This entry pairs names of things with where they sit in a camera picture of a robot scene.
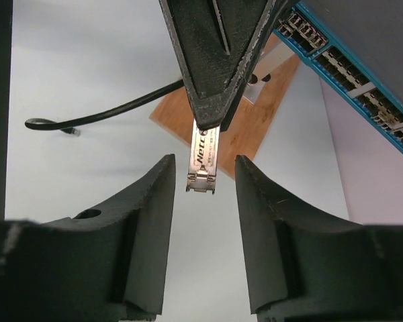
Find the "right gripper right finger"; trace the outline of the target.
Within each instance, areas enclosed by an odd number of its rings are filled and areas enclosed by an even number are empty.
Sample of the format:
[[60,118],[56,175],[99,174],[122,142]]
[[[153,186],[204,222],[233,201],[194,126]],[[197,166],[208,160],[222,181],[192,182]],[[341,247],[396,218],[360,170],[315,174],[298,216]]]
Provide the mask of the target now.
[[235,183],[259,321],[403,321],[403,225],[361,225],[301,200],[246,156]]

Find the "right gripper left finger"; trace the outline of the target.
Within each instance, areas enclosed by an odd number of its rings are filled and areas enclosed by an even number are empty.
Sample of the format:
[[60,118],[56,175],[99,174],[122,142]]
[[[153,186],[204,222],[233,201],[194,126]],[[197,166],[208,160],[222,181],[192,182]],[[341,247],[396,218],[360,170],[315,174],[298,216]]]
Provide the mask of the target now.
[[163,310],[175,156],[98,205],[0,221],[0,321],[154,321]]

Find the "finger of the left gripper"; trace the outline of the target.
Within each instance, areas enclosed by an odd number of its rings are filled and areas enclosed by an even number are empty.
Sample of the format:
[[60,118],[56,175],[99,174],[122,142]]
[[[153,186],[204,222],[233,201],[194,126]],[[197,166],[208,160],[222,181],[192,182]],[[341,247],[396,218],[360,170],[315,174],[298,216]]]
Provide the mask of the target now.
[[189,104],[202,130],[226,131],[288,1],[161,1]]

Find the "silver transceiver module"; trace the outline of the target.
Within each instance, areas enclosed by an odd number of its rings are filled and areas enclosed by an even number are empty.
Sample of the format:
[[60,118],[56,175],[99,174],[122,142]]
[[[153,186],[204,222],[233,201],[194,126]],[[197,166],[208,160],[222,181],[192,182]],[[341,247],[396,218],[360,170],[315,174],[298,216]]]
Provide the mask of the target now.
[[193,122],[186,191],[206,193],[216,190],[220,126],[201,130]]

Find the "dark grey network switch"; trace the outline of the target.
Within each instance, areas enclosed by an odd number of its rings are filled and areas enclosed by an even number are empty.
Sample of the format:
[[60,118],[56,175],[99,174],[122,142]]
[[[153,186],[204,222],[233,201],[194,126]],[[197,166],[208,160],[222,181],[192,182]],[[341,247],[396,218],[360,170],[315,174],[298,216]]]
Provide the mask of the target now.
[[403,154],[403,1],[294,1],[273,31]]

